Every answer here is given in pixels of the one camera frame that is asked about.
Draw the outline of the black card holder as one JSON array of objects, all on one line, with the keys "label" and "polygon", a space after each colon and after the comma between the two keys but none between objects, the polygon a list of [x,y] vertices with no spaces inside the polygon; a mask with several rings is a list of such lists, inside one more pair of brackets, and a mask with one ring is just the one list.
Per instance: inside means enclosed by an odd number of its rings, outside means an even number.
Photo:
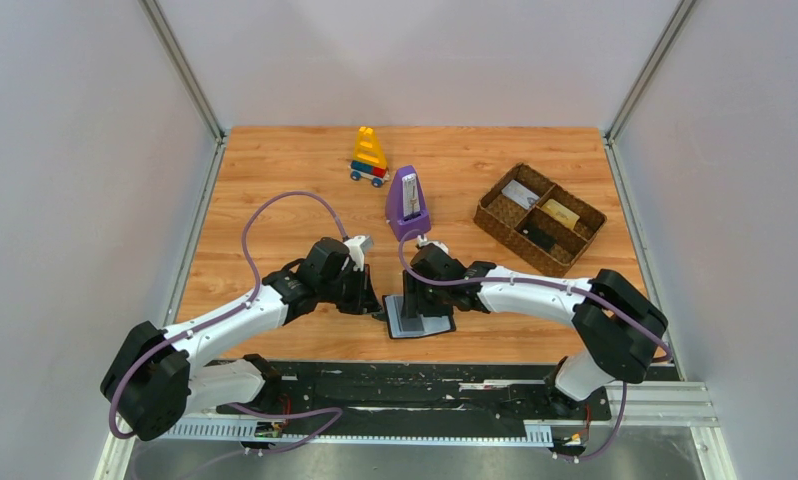
[{"label": "black card holder", "polygon": [[403,295],[384,295],[382,312],[375,317],[386,323],[387,335],[392,340],[419,339],[457,330],[452,314],[424,315]]}]

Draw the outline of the purple metronome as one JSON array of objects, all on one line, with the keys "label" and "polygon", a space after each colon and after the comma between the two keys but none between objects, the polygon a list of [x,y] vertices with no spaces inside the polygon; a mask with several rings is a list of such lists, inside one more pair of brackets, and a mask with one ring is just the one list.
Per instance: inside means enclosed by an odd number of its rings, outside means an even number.
[{"label": "purple metronome", "polygon": [[431,216],[418,173],[412,165],[396,171],[387,195],[385,217],[396,240],[409,232],[424,235],[431,230]]}]

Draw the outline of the colourful toy block car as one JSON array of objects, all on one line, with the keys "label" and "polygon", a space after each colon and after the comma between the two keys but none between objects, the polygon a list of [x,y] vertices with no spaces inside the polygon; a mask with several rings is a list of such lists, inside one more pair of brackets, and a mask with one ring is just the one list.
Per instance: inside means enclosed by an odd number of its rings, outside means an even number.
[{"label": "colourful toy block car", "polygon": [[358,129],[349,167],[353,181],[367,180],[375,188],[390,180],[388,161],[373,128]]}]

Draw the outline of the brown woven basket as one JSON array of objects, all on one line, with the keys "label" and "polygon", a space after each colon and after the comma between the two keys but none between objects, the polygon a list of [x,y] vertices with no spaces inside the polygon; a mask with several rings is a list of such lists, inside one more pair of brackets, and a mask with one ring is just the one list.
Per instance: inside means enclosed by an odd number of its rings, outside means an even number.
[{"label": "brown woven basket", "polygon": [[[540,195],[540,200],[531,210],[524,210],[501,194],[502,188],[510,180],[517,180]],[[550,198],[561,202],[580,216],[574,231],[540,209]],[[476,204],[473,222],[540,274],[562,277],[592,246],[598,232],[607,222],[607,215],[530,165],[518,163],[481,197]],[[556,239],[557,243],[550,253],[537,248],[521,233],[521,229],[527,224],[538,226]]]}]

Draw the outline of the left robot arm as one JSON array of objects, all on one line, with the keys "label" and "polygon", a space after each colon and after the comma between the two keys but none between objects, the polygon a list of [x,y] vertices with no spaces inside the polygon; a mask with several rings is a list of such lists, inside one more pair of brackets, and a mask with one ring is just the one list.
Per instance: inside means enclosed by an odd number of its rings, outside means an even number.
[{"label": "left robot arm", "polygon": [[320,304],[349,315],[380,312],[365,261],[372,246],[368,235],[324,237],[305,258],[215,310],[167,328],[148,321],[136,325],[100,384],[110,418],[122,418],[131,434],[149,441],[186,414],[230,403],[272,403],[278,376],[265,359],[250,354],[220,363],[218,357]]}]

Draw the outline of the white card in basket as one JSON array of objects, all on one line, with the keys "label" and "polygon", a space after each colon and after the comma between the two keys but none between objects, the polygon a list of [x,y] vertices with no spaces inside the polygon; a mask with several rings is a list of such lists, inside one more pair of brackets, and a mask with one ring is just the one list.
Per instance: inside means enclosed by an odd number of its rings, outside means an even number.
[{"label": "white card in basket", "polygon": [[540,200],[540,195],[517,180],[510,180],[501,190],[501,194],[524,210],[531,210]]}]

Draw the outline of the black item in basket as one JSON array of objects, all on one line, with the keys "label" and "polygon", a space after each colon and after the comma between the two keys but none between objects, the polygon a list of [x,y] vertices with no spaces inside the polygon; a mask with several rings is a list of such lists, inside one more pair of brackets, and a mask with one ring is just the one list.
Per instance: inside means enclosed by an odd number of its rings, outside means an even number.
[{"label": "black item in basket", "polygon": [[531,241],[537,248],[550,253],[556,245],[556,239],[544,230],[533,224],[524,225],[521,233]]}]

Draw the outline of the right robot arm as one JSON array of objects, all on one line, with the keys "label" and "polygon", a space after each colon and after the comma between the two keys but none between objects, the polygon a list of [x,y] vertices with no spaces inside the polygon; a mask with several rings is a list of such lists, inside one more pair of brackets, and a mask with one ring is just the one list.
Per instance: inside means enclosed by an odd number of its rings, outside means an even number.
[{"label": "right robot arm", "polygon": [[571,403],[607,384],[639,384],[654,362],[673,350],[663,312],[619,272],[563,279],[518,272],[496,263],[465,266],[436,244],[401,262],[425,298],[446,308],[486,314],[521,314],[573,329],[583,348],[564,357],[547,388]]}]

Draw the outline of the yellow credit card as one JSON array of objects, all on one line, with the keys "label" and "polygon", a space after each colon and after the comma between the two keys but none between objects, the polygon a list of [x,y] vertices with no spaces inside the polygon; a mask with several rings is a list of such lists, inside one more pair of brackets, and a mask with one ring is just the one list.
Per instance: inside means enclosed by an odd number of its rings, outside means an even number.
[{"label": "yellow credit card", "polygon": [[553,198],[546,200],[540,209],[572,231],[575,230],[580,220],[580,216],[575,211]]}]

